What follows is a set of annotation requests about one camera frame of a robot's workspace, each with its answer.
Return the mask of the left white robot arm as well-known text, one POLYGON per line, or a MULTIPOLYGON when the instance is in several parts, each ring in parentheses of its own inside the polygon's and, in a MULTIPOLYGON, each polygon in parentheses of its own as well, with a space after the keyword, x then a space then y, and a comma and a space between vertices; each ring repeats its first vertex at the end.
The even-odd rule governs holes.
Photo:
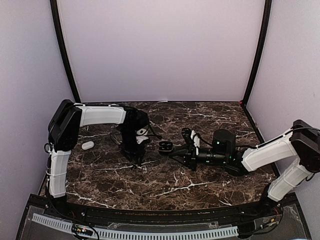
POLYGON ((55 200, 51 210, 60 218, 67 218, 70 206, 61 197, 66 195, 66 178, 69 157, 78 142, 81 127, 115 124, 120 131, 121 154, 136 165, 141 165, 146 153, 148 136, 139 135, 149 125, 148 114, 130 106, 85 105, 69 99, 61 102, 48 125, 49 166, 48 191, 55 200))

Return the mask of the white oval charging case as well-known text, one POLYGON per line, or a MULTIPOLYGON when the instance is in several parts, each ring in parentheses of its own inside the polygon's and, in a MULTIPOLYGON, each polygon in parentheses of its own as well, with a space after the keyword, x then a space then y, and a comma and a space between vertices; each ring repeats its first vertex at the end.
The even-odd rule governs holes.
POLYGON ((94 146, 95 144, 93 141, 87 141, 81 145, 81 148, 86 151, 86 150, 92 149, 94 146))

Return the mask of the black earbud case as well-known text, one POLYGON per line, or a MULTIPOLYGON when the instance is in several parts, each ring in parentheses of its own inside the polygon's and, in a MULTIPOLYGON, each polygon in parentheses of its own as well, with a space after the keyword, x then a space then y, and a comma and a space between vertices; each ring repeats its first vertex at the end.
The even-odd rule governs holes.
POLYGON ((174 149, 174 145, 170 141, 160 141, 158 143, 158 153, 160 155, 168 155, 170 154, 174 149))

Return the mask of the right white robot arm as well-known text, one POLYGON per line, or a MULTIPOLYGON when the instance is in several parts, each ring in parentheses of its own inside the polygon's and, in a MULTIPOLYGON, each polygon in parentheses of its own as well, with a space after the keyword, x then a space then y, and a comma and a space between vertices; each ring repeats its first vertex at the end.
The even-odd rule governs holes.
POLYGON ((194 130, 183 128, 181 135, 185 145, 168 156, 193 171, 198 164, 206 164, 222 167, 229 175, 241 177, 282 159, 294 159, 269 185, 266 198, 255 205, 255 213, 260 217, 266 217, 274 210, 276 202, 320 171, 320 131, 300 119, 283 134, 243 151, 238 150, 235 134, 227 129, 214 131, 209 147, 200 146, 202 138, 194 130))

